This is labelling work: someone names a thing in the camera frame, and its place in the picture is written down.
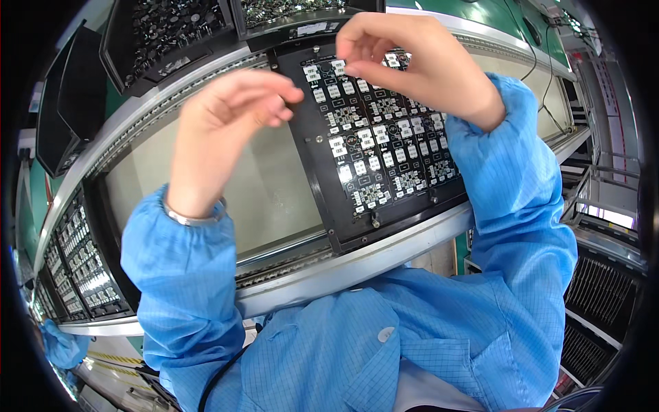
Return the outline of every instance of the fingernail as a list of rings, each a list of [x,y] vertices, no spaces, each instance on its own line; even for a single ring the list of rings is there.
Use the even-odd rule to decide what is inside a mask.
[[[354,66],[346,66],[343,70],[348,76],[359,77],[359,70]]]

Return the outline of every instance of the cable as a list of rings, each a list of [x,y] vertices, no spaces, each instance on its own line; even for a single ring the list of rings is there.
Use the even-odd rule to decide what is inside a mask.
[[[561,125],[558,124],[556,119],[554,119],[554,115],[552,115],[552,112],[549,111],[547,106],[545,106],[545,104],[544,104],[544,99],[547,97],[547,93],[549,92],[549,87],[551,87],[552,80],[554,79],[554,66],[552,65],[552,55],[550,54],[550,50],[549,50],[549,39],[547,38],[547,35],[549,34],[549,27],[551,27],[551,26],[547,25],[547,30],[544,31],[544,40],[547,43],[547,56],[549,57],[549,83],[547,83],[547,88],[544,90],[544,95],[542,96],[542,102],[541,102],[542,104],[540,105],[540,108],[538,109],[538,113],[540,113],[540,110],[545,109],[547,111],[547,114],[549,115],[549,117],[551,117],[552,120],[554,121],[554,124],[556,125],[558,130],[560,130],[561,133],[565,134],[565,130],[563,130]]]
[[[531,53],[533,53],[533,67],[531,67],[531,70],[529,70],[529,72],[523,78],[520,79],[521,81],[524,81],[524,79],[529,77],[531,72],[533,72],[533,70],[538,65],[538,56],[536,56],[535,50],[533,49],[533,46],[531,45],[531,43],[527,40],[527,37],[524,35],[524,32],[522,31],[522,28],[519,26],[519,24],[517,24],[517,19],[515,18],[515,15],[513,14],[512,9],[508,5],[508,2],[506,0],[503,0],[503,2],[505,3],[505,6],[508,8],[508,11],[510,12],[510,17],[513,19],[513,22],[515,22],[515,25],[516,25],[517,29],[519,30],[519,33],[522,35],[522,39],[524,39],[524,41],[529,45],[529,48],[531,49]]]

